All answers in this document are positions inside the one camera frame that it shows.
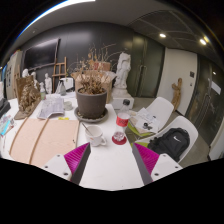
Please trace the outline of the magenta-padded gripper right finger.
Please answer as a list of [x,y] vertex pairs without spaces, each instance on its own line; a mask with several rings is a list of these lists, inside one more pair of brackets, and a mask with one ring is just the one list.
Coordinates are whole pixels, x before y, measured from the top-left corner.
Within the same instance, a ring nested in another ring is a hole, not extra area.
[[157,154],[137,143],[133,144],[132,153],[145,185],[182,169],[168,154]]

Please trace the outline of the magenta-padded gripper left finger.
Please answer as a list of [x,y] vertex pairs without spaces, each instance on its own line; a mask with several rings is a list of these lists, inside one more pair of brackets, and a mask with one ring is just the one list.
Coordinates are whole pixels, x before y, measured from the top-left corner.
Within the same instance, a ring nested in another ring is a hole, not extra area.
[[42,167],[42,169],[79,185],[90,152],[90,143],[85,143],[65,155],[55,155]]

